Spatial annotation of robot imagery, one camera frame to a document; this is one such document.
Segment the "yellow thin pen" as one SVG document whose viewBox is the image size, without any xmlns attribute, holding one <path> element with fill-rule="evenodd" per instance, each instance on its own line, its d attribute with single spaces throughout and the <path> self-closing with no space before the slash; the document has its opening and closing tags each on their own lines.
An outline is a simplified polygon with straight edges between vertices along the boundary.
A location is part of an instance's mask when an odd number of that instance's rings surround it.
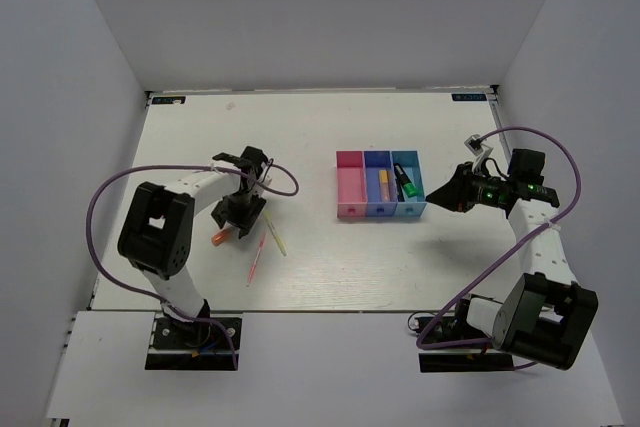
<svg viewBox="0 0 640 427">
<path fill-rule="evenodd" d="M 268 211 L 264 212 L 264 219 L 265 219 L 267 228 L 269 229 L 269 231 L 270 231 L 270 233 L 271 233 L 271 235 L 272 235 L 272 237 L 273 237 L 273 239 L 274 239 L 274 241 L 275 241 L 275 243 L 276 243 L 281 255 L 283 257 L 286 257 L 287 256 L 286 247 L 285 247 L 285 245 L 284 245 L 284 243 L 283 243 L 283 241 L 282 241 L 282 239 L 281 239 L 281 237 L 280 237 L 280 235 L 279 235 L 279 233 L 278 233 L 278 231 L 276 229 L 276 226 L 273 223 L 271 215 L 270 215 L 270 213 Z"/>
</svg>

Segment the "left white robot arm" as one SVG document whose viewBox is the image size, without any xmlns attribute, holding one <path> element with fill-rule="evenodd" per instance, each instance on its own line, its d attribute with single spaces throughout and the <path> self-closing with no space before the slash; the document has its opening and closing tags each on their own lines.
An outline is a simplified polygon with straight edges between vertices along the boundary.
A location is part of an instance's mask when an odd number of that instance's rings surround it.
<svg viewBox="0 0 640 427">
<path fill-rule="evenodd" d="M 134 193 L 117 244 L 118 253 L 140 270 L 162 298 L 163 311 L 178 321 L 177 334 L 199 346 L 211 334 L 209 307 L 186 267 L 194 218 L 211 207 L 218 227 L 248 235 L 266 205 L 257 181 L 268 157 L 248 146 L 238 157 L 213 157 L 231 169 L 191 173 L 167 185 L 144 182 Z"/>
</svg>

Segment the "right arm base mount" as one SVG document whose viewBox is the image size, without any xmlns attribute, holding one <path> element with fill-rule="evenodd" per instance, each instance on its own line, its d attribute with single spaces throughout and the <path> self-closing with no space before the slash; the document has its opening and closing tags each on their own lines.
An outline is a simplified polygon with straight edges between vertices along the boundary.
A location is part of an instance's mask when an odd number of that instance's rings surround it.
<svg viewBox="0 0 640 427">
<path fill-rule="evenodd" d="M 494 349 L 493 321 L 502 303 L 468 294 L 437 321 L 421 341 L 423 373 L 509 372 L 513 356 Z"/>
</svg>

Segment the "purple black highlighter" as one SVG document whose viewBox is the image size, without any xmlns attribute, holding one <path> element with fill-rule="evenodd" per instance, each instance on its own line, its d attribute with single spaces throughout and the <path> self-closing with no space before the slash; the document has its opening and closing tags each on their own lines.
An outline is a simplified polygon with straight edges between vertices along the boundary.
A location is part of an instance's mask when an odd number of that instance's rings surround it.
<svg viewBox="0 0 640 427">
<path fill-rule="evenodd" d="M 405 193 L 404 193 L 404 176 L 403 175 L 396 175 L 396 188 L 397 188 L 397 200 L 399 202 L 404 202 L 405 201 Z"/>
</svg>

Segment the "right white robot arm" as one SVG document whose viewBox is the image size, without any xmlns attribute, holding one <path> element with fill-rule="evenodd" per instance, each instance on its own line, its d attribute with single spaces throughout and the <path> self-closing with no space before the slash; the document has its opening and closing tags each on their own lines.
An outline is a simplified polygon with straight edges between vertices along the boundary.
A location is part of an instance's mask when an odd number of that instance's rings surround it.
<svg viewBox="0 0 640 427">
<path fill-rule="evenodd" d="M 430 193 L 429 203 L 466 213 L 476 205 L 504 211 L 516 238 L 521 277 L 504 301 L 464 294 L 452 315 L 427 321 L 421 348 L 493 348 L 559 370 L 571 368 L 598 309 L 594 291 L 569 268 L 557 216 L 559 198 L 545 186 L 542 152 L 516 149 L 506 176 L 485 161 L 465 162 Z"/>
</svg>

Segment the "orange clear highlighter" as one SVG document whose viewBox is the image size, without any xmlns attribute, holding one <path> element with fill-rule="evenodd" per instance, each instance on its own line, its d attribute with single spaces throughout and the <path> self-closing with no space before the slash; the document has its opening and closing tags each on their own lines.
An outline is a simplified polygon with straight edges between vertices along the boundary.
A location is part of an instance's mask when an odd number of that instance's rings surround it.
<svg viewBox="0 0 640 427">
<path fill-rule="evenodd" d="M 232 230 L 231 229 L 223 229 L 211 237 L 211 243 L 214 246 L 220 246 L 225 243 L 231 237 Z"/>
</svg>

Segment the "green black highlighter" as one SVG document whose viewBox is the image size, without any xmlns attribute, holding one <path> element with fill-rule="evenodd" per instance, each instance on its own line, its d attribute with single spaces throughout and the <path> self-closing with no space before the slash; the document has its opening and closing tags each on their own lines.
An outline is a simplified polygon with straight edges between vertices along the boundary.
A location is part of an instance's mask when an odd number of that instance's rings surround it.
<svg viewBox="0 0 640 427">
<path fill-rule="evenodd" d="M 394 163 L 393 167 L 396 175 L 396 180 L 400 185 L 401 191 L 409 198 L 416 197 L 418 195 L 418 190 L 414 186 L 404 168 L 399 163 Z"/>
</svg>

